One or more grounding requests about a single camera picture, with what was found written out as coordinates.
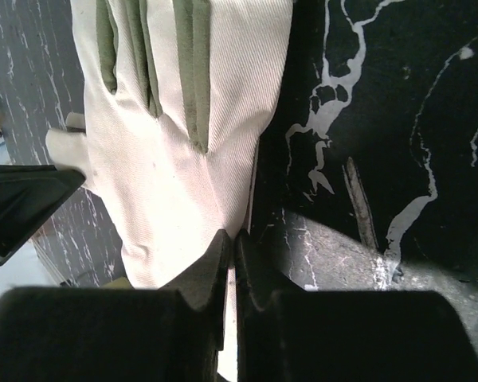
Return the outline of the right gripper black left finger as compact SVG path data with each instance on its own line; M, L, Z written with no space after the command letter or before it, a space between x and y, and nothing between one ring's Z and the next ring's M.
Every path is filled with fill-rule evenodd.
M158 290L20 287L0 298L0 381L215 381L229 236Z

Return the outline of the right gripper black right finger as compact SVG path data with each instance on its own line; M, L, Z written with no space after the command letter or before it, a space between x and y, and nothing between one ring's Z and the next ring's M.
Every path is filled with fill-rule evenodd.
M478 356L437 292L306 291L246 231L234 260L240 381L478 381Z

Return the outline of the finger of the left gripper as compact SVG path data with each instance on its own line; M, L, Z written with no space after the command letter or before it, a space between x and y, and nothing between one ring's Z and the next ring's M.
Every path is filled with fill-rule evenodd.
M76 170L0 165L0 267L83 183Z

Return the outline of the grey cuffed glove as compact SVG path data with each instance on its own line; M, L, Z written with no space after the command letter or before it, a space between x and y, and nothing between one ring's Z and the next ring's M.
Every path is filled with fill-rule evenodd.
M280 94L290 1L74 1L84 112L46 135L122 241L131 285L159 288L235 236Z

